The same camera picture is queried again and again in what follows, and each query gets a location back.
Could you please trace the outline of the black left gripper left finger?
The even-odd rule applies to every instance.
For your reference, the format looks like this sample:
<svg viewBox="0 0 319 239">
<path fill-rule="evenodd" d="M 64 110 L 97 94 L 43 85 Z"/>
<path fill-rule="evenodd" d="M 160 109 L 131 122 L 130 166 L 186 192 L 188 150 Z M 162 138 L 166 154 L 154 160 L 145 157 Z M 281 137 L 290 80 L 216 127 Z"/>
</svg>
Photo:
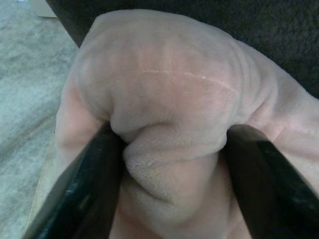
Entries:
<svg viewBox="0 0 319 239">
<path fill-rule="evenodd" d="M 103 124 L 58 177 L 25 239 L 107 239 L 125 171 L 123 140 Z"/>
</svg>

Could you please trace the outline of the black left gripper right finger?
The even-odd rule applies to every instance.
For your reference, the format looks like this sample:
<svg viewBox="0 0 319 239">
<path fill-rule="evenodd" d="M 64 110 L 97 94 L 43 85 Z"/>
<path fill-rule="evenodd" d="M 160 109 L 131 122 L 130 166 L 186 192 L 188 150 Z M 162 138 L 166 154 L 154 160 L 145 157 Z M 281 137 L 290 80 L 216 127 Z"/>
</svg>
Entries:
<svg viewBox="0 0 319 239">
<path fill-rule="evenodd" d="M 224 158 L 252 238 L 319 237 L 318 194 L 261 131 L 232 126 Z"/>
</svg>

